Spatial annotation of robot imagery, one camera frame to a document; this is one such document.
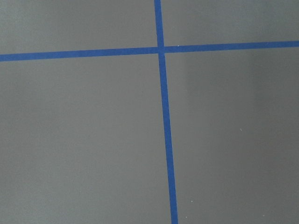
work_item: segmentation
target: floor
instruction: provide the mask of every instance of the floor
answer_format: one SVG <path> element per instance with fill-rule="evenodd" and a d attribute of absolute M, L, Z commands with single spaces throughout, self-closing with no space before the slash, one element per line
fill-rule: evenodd
<path fill-rule="evenodd" d="M 0 223 L 298 223 L 298 10 L 0 0 Z"/>

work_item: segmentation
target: gray floor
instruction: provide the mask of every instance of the gray floor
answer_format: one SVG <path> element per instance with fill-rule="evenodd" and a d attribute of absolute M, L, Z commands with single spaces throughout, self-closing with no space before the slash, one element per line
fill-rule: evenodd
<path fill-rule="evenodd" d="M 299 40 L 294 0 L 162 7 L 166 46 Z M 0 22 L 0 54 L 157 46 L 151 0 L 0 0 Z M 298 55 L 166 54 L 179 223 L 299 222 Z M 171 223 L 158 66 L 0 62 L 0 223 Z"/>

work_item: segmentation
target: blue tape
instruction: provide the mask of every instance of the blue tape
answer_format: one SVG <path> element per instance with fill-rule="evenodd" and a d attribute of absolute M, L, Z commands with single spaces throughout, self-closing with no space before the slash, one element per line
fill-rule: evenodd
<path fill-rule="evenodd" d="M 176 185 L 175 185 L 175 175 L 174 175 L 174 165 L 173 165 L 171 124 L 170 124 L 168 90 L 167 90 L 166 62 L 165 62 L 165 53 L 164 53 L 165 47 L 164 47 L 163 23 L 162 23 L 162 8 L 161 8 L 160 0 L 155 0 L 155 15 L 156 15 L 158 59 L 159 59 L 160 85 L 161 85 L 161 96 L 162 96 L 162 110 L 163 110 L 164 138 L 165 138 L 165 148 L 166 148 L 169 200 L 170 200 L 170 210 L 171 210 L 171 223 L 178 224 L 177 196 L 176 196 Z"/>
<path fill-rule="evenodd" d="M 215 50 L 265 49 L 265 48 L 293 48 L 293 47 L 299 47 L 299 41 L 169 46 L 169 47 L 165 47 L 165 53 L 215 51 Z"/>
<path fill-rule="evenodd" d="M 145 55 L 157 54 L 157 47 L 150 48 L 123 48 L 123 49 L 102 49 L 102 50 L 74 50 L 40 53 L 6 54 L 0 55 L 0 62 L 40 60 L 72 57 L 99 57 L 99 56 L 120 56 L 120 55 Z"/>
<path fill-rule="evenodd" d="M 160 30 L 161 27 L 159 27 L 159 26 L 161 26 L 161 24 L 157 21 L 159 21 L 159 20 L 156 20 L 157 29 Z M 146 54 L 158 54 L 160 51 L 164 52 L 164 53 L 183 53 L 183 52 L 216 51 L 216 50 L 241 50 L 241 49 L 299 47 L 299 41 L 225 43 L 225 44 L 206 44 L 206 45 L 187 45 L 187 46 L 164 47 L 163 32 L 157 32 L 157 35 L 158 35 L 157 36 L 158 47 L 4 54 L 4 55 L 0 55 L 0 62 L 55 59 L 55 58 L 72 58 L 72 57 L 146 55 Z"/>

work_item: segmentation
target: blue tape line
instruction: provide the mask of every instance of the blue tape line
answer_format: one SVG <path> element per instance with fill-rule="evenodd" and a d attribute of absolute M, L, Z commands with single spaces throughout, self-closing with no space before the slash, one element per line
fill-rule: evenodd
<path fill-rule="evenodd" d="M 265 49 L 265 48 L 294 48 L 299 47 L 299 41 L 281 41 L 281 42 L 254 42 L 254 43 L 225 43 L 225 44 L 206 44 L 206 45 L 187 45 L 187 46 L 168 46 L 164 47 L 163 33 L 159 32 L 158 48 L 123 48 L 123 49 L 99 49 L 99 50 L 73 50 L 73 51 L 55 51 L 38 53 L 20 53 L 0 55 L 0 62 L 41 60 L 55 58 L 72 57 L 99 57 L 99 56 L 121 56 L 121 55 L 146 55 L 164 53 L 183 53 L 197 51 L 215 51 L 215 50 L 241 50 L 241 49 Z"/>
<path fill-rule="evenodd" d="M 165 53 L 164 53 L 162 8 L 161 8 L 160 0 L 155 0 L 155 15 L 156 15 L 158 59 L 159 59 L 160 84 L 161 84 L 161 96 L 162 96 L 164 138 L 165 138 L 165 148 L 166 148 L 166 163 L 167 163 L 170 210 L 171 210 L 171 223 L 178 224 L 177 196 L 176 196 L 176 185 L 175 185 L 175 175 L 174 175 L 174 165 L 173 165 L 171 124 L 170 124 L 168 90 L 167 90 L 166 62 L 165 62 Z"/>
<path fill-rule="evenodd" d="M 0 55 L 0 62 L 40 60 L 72 57 L 99 57 L 99 56 L 120 56 L 120 55 L 145 55 L 157 54 L 157 47 L 149 48 L 123 48 L 123 49 L 102 49 L 102 50 L 74 50 L 40 53 L 6 54 Z"/>
<path fill-rule="evenodd" d="M 265 49 L 265 48 L 292 48 L 292 47 L 299 47 L 299 41 L 169 46 L 169 47 L 165 47 L 165 53 L 215 51 L 215 50 Z"/>

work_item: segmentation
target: painter's tape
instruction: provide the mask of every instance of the painter's tape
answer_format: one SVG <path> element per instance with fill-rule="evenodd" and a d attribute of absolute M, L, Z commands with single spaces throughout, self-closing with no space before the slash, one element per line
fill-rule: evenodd
<path fill-rule="evenodd" d="M 145 55 L 145 54 L 156 54 L 156 53 L 158 53 L 158 48 L 157 47 L 55 51 L 55 52 L 40 52 L 40 53 L 22 53 L 22 54 L 0 55 L 0 62 L 55 59 L 55 58 L 72 58 L 72 57 Z"/>
<path fill-rule="evenodd" d="M 163 22 L 162 22 L 162 8 L 161 8 L 160 0 L 155 0 L 155 16 L 156 16 L 157 44 L 159 50 L 158 59 L 159 59 L 160 85 L 161 85 L 161 96 L 162 96 L 162 110 L 163 110 L 164 138 L 165 138 L 165 148 L 166 148 L 169 200 L 170 200 L 170 210 L 171 210 L 171 223 L 178 224 L 177 196 L 176 196 L 176 184 L 175 184 L 173 154 L 172 154 L 171 124 L 170 124 L 168 90 L 167 90 L 166 62 L 165 62 L 165 52 L 164 52 L 165 47 L 164 47 Z"/>
<path fill-rule="evenodd" d="M 254 42 L 254 43 L 222 43 L 205 45 L 169 46 L 165 47 L 165 53 L 182 53 L 196 51 L 215 50 L 245 50 L 245 49 L 266 49 L 266 48 L 294 48 L 299 47 L 299 41 L 280 42 Z"/>

